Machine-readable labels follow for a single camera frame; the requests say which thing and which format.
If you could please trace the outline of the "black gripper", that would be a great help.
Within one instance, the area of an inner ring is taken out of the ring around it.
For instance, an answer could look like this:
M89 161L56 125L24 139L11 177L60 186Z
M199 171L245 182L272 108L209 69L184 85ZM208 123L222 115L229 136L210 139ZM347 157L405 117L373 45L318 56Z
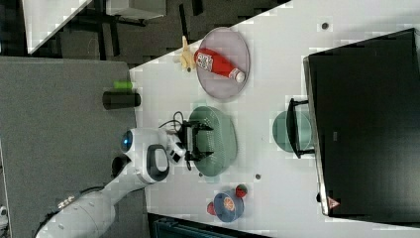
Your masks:
M179 132L179 138L182 142L184 148L186 149L185 160L194 161L197 157L197 160L203 160L211 156L214 152L198 152L196 150L196 135L198 130L203 131L213 131L214 129L206 124L195 122L183 121L181 125L181 130Z

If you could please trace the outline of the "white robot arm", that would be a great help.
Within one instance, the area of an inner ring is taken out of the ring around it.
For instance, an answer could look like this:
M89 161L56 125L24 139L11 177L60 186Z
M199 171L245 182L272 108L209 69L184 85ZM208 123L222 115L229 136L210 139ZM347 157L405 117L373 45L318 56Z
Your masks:
M86 189L58 204L47 215L34 238L99 238L115 220L115 205L128 193L164 180L169 169L161 170L158 160L187 162L202 160L208 152L196 145L196 135L212 127L198 121L185 121L181 129L134 128L121 141L127 163L106 185Z

